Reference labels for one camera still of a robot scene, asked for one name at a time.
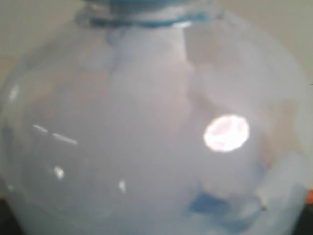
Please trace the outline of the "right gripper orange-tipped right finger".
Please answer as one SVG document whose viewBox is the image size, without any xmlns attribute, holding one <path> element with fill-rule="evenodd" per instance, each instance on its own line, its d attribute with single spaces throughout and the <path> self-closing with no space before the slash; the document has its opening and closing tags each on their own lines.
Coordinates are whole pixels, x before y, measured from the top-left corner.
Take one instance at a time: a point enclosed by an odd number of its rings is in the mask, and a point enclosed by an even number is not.
<svg viewBox="0 0 313 235">
<path fill-rule="evenodd" d="M 305 207 L 293 231 L 293 235 L 313 235 L 313 190 L 311 189 Z"/>
</svg>

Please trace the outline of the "right gripper orange-tipped left finger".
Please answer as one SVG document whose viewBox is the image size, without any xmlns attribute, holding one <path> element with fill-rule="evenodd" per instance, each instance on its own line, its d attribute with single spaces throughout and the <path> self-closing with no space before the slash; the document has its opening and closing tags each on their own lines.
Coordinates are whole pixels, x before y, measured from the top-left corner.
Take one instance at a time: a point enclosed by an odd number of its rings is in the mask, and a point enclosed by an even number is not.
<svg viewBox="0 0 313 235">
<path fill-rule="evenodd" d="M 0 197 L 0 235 L 25 235 L 4 197 Z"/>
</svg>

